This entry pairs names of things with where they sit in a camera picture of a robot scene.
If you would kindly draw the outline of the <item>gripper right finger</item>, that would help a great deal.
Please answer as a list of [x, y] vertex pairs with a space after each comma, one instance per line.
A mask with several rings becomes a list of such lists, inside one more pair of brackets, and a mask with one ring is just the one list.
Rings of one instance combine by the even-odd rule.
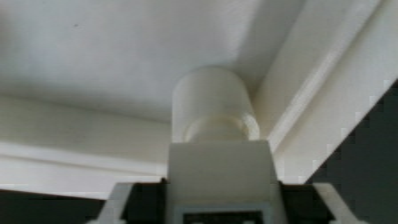
[[370, 224], [354, 214], [331, 183], [280, 184], [280, 224]]

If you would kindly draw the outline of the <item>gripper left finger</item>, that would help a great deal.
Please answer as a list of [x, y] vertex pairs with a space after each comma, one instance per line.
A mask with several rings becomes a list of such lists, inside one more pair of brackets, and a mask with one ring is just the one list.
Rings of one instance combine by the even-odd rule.
[[118, 183], [88, 224], [166, 224], [168, 183]]

